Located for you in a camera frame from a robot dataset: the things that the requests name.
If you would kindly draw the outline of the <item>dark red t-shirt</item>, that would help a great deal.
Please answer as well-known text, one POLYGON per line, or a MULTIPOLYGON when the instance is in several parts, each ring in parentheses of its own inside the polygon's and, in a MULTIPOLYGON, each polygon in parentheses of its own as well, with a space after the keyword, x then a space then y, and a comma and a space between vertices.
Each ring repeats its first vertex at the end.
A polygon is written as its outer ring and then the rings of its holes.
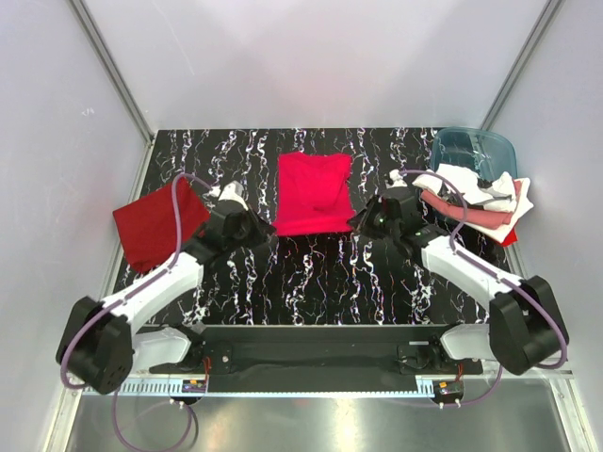
POLYGON ((182 240, 189 240, 210 217, 190 183, 179 180, 176 189, 167 184, 113 212, 127 264, 146 273, 163 264, 175 252, 176 219, 173 201, 180 213, 182 240))

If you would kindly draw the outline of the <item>bright pink-red t-shirt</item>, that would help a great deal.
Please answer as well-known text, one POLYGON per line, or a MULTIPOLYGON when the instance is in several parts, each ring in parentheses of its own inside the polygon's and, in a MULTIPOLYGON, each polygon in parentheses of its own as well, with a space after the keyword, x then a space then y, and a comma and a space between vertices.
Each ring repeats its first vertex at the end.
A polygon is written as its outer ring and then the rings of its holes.
POLYGON ((279 236, 346 233, 355 216, 344 153, 284 153, 278 158, 278 202, 273 226, 279 236))

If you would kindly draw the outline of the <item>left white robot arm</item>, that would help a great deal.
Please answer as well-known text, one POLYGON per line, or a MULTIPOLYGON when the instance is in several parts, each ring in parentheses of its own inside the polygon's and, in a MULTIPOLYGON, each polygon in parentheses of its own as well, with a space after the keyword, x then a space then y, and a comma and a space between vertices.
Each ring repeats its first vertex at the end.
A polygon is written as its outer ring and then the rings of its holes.
POLYGON ((241 202, 220 201, 209 219, 167 263, 104 299, 83 297, 67 320, 56 361, 65 386, 90 387, 101 395, 118 389, 133 373, 180 363, 191 339, 175 327, 141 332, 159 311, 202 282, 223 255, 266 243, 275 229, 241 202))

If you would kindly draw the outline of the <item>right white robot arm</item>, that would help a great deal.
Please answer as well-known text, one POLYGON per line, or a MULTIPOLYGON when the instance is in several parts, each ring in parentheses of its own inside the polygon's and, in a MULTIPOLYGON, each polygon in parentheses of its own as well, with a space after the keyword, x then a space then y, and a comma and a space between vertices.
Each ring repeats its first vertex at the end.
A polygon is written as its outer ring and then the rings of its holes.
POLYGON ((566 361, 569 334, 550 284, 493 266, 425 222, 411 189, 388 188, 372 197, 349 225, 370 239, 391 241, 403 258, 448 280, 487 312, 487 323, 459 324, 440 336, 446 357, 494 360, 517 376, 546 368, 553 355, 566 361))

